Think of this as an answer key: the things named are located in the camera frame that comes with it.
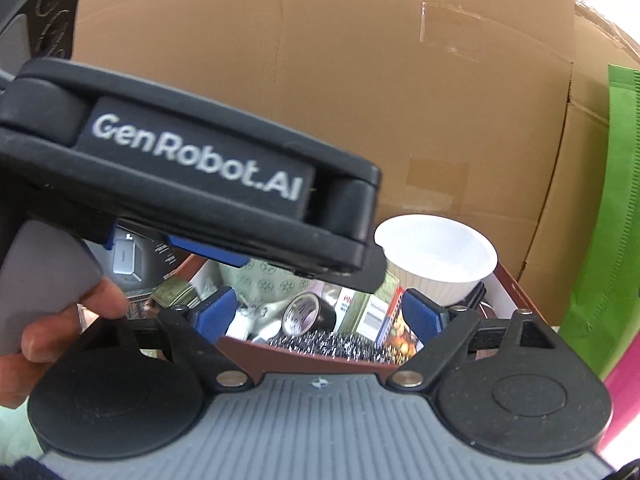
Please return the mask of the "person left hand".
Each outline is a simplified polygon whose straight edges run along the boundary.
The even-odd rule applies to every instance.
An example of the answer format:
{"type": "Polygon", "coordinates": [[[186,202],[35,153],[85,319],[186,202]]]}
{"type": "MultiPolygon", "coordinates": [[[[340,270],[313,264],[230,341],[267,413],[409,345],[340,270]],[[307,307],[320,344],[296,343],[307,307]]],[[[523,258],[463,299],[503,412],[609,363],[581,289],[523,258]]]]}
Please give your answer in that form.
{"type": "MultiPolygon", "coordinates": [[[[102,278],[78,302],[102,318],[121,318],[129,304],[124,293],[108,278],[102,278]]],[[[70,304],[60,313],[38,318],[27,326],[21,339],[21,351],[1,358],[2,408],[21,406],[47,369],[80,334],[77,304],[70,304]]]]}

